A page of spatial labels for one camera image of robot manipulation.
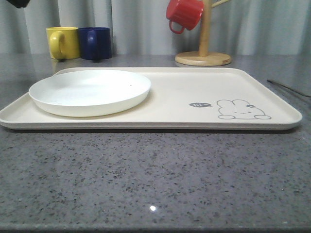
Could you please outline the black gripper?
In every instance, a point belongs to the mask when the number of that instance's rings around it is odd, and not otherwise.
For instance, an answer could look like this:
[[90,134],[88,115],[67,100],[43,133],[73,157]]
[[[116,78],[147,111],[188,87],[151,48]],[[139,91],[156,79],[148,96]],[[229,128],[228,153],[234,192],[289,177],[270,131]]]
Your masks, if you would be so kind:
[[30,0],[7,0],[7,2],[16,8],[25,8],[29,4]]

